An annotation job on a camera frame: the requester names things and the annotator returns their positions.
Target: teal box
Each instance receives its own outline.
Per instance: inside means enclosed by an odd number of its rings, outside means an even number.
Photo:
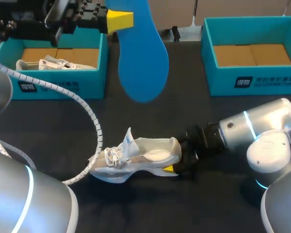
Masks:
[[[283,44],[291,60],[291,17],[205,19],[201,55],[212,96],[291,94],[291,66],[218,66],[213,46],[252,44]]]
[[[9,39],[0,45],[0,63],[16,68],[25,48],[52,48],[48,41],[28,41]],[[25,70],[20,73],[60,85],[78,94],[83,99],[102,99],[107,73],[108,42],[106,35],[96,29],[76,28],[74,34],[63,34],[58,48],[99,49],[97,70]],[[69,97],[41,86],[35,86],[34,92],[24,92],[18,80],[11,78],[13,100],[53,100]]]

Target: blue light strip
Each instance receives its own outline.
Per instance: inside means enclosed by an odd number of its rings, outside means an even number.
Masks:
[[[31,169],[26,166],[27,170],[28,170],[28,174],[29,174],[29,189],[28,189],[28,195],[27,195],[27,199],[23,208],[23,211],[20,214],[20,217],[16,223],[16,225],[14,226],[14,229],[12,230],[11,233],[17,233],[18,230],[20,229],[21,225],[23,224],[25,217],[27,215],[29,206],[30,206],[30,202],[32,200],[32,194],[33,194],[33,174]]]
[[[260,185],[262,188],[265,188],[265,189],[267,189],[267,187],[265,187],[265,186],[263,186],[263,185],[261,185],[257,180],[256,180],[256,182],[258,183],[258,185]]]
[[[243,114],[244,114],[244,117],[246,118],[247,125],[248,125],[248,127],[249,127],[249,129],[250,129],[250,131],[252,133],[252,136],[253,136],[253,138],[255,140],[257,138],[257,136],[256,136],[256,133],[253,130],[253,127],[252,127],[252,124],[251,124],[251,120],[249,119],[248,113],[246,111],[244,111]]]

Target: black table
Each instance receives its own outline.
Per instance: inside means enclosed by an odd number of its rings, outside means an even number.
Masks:
[[[119,83],[119,47],[111,45],[106,98],[89,101],[105,147],[121,143],[128,127],[135,138],[171,137],[189,125],[204,126],[282,97],[211,98],[200,44],[166,47],[167,85],[157,99],[140,104],[130,100]],[[60,180],[78,174],[96,148],[90,118],[68,100],[13,101],[0,116],[0,139],[22,149],[38,170]],[[259,209],[240,192],[246,171],[244,155],[225,154],[202,161],[193,181],[139,172],[118,185],[87,176],[71,186],[80,206],[77,233],[263,233]]]

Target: white sneaker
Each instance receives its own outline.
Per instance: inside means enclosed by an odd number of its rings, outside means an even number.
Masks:
[[[96,69],[91,66],[70,63],[63,59],[56,59],[47,55],[39,62],[25,62],[18,60],[16,62],[16,70],[46,70],[46,69]]]
[[[177,174],[163,171],[163,168],[177,163],[180,159],[181,146],[174,137],[140,137],[134,140],[129,128],[123,143],[118,147],[106,148],[100,153],[90,173],[110,183],[123,183],[140,170],[157,176],[176,176]]]

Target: shoe box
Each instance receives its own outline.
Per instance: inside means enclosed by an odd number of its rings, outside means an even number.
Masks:
[[[42,79],[73,91],[83,99],[102,99],[107,73],[108,41],[95,29],[76,28],[74,34],[63,34],[57,48],[48,41],[9,39],[0,45],[0,63],[16,68],[16,62],[37,62],[50,55],[68,62],[95,67],[96,70],[21,70],[20,73]],[[55,100],[69,97],[48,88],[11,78],[13,100]]]
[[[291,94],[291,17],[206,18],[201,56],[212,96]]]

